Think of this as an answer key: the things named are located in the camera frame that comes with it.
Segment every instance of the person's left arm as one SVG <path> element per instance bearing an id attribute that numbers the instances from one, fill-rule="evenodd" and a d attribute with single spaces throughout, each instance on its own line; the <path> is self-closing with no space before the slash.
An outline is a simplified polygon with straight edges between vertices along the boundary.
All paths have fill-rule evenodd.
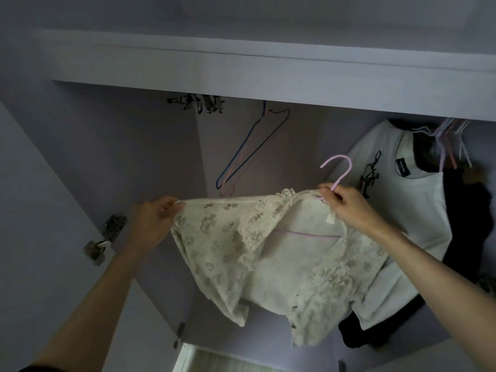
<path id="1" fill-rule="evenodd" d="M 170 231 L 184 204 L 164 196 L 137 205 L 124 250 L 107 269 L 32 366 L 65 372 L 98 372 L 103 368 L 133 277 L 146 254 Z"/>

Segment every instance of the person's right arm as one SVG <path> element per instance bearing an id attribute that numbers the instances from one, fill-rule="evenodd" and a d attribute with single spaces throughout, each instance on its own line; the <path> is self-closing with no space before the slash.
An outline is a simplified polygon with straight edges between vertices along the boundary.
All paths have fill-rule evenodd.
<path id="1" fill-rule="evenodd" d="M 458 344 L 480 367 L 496 371 L 496 299 L 408 240 L 355 188 L 331 186 L 319 187 L 337 216 L 379 244 Z"/>

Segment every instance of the hanging clothes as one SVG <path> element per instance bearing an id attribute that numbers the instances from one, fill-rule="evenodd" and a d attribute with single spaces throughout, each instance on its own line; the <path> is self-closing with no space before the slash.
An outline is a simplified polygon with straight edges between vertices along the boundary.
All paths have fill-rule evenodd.
<path id="1" fill-rule="evenodd" d="M 403 120 L 391 120 L 391 123 L 403 130 L 418 127 Z M 432 143 L 432 138 L 425 135 L 415 134 L 414 136 L 416 165 L 426 172 L 435 173 L 438 172 L 438 167 L 433 164 L 435 160 L 429 156 Z M 453 239 L 443 257 L 443 263 L 468 280 L 475 282 L 484 240 L 493 229 L 490 211 L 491 195 L 481 182 L 465 184 L 463 180 L 465 176 L 463 169 L 445 169 L 444 171 L 446 212 Z M 477 214 L 477 216 L 467 217 L 467 214 Z M 350 348 L 362 347 L 365 344 L 380 347 L 386 344 L 390 335 L 424 304 L 424 299 L 417 295 L 393 316 L 367 330 L 360 327 L 356 314 L 351 313 L 339 324 L 343 342 Z"/>
<path id="2" fill-rule="evenodd" d="M 287 316 L 293 344 L 318 344 L 361 301 L 387 255 L 317 190 L 186 200 L 174 240 L 200 290 L 245 325 L 243 296 Z"/>
<path id="3" fill-rule="evenodd" d="M 452 239 L 444 201 L 443 174 L 427 173 L 415 163 L 414 136 L 389 121 L 376 125 L 348 154 L 353 169 L 342 184 L 358 187 L 389 223 L 435 258 L 442 260 Z M 346 165 L 339 163 L 328 181 Z M 390 258 L 362 301 L 352 304 L 363 330 L 391 317 L 418 294 Z"/>

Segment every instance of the black neck label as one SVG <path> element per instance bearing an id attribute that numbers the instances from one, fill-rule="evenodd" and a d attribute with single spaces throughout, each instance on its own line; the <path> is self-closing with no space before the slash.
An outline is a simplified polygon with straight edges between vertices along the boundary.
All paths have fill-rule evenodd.
<path id="1" fill-rule="evenodd" d="M 406 177 L 411 174 L 410 170 L 406 166 L 405 158 L 396 159 L 396 164 L 398 165 L 401 176 Z"/>

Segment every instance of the blue hanger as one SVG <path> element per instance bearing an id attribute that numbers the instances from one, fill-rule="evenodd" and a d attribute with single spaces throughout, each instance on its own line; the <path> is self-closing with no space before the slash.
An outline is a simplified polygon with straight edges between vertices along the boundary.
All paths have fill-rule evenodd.
<path id="1" fill-rule="evenodd" d="M 257 124 L 263 119 L 263 117 L 265 116 L 265 110 L 267 109 L 267 101 L 264 100 L 264 103 L 263 103 L 263 112 L 262 112 L 262 117 L 259 118 L 255 124 L 253 124 L 253 126 L 251 127 L 250 131 L 248 132 L 248 135 L 246 136 L 245 140 L 243 141 L 243 143 L 241 144 L 241 146 L 239 147 L 238 151 L 236 151 L 236 154 L 234 154 L 234 156 L 232 157 L 231 161 L 229 162 L 229 164 L 226 166 L 226 168 L 224 168 L 224 170 L 222 171 L 222 173 L 220 174 L 220 176 L 217 178 L 217 181 L 215 181 L 215 187 L 217 189 L 220 189 L 221 188 L 221 185 L 219 185 L 219 181 L 220 179 L 222 178 L 222 176 L 226 173 L 227 169 L 232 165 L 232 163 L 234 162 L 234 159 L 236 159 L 236 157 L 238 156 L 239 152 L 241 151 L 241 149 L 243 149 L 243 146 L 245 145 L 245 143 L 248 141 L 248 138 L 250 137 L 251 135 L 251 132 L 253 132 L 253 130 L 255 129 L 255 127 L 257 126 Z M 243 167 L 245 165 L 245 163 L 250 160 L 250 158 L 263 146 L 264 143 L 267 142 L 267 140 L 282 126 L 282 124 L 284 124 L 286 122 L 286 120 L 289 118 L 289 115 L 291 113 L 291 110 L 282 110 L 282 111 L 277 111 L 275 112 L 274 110 L 269 110 L 267 111 L 267 113 L 274 113 L 274 114 L 278 114 L 278 113 L 282 113 L 282 112 L 288 112 L 288 116 L 286 116 L 286 118 L 282 121 L 281 124 L 279 124 L 277 126 L 276 129 L 274 129 L 272 131 L 272 133 L 269 134 L 269 136 L 267 138 L 264 139 L 264 141 L 255 149 L 255 151 L 253 151 L 250 156 L 248 156 L 248 158 L 245 159 L 245 161 L 243 163 L 240 164 L 240 166 L 238 168 L 236 168 L 236 170 L 226 179 L 226 182 L 228 182 L 235 174 L 236 172 L 239 171 L 239 169 L 241 167 Z"/>

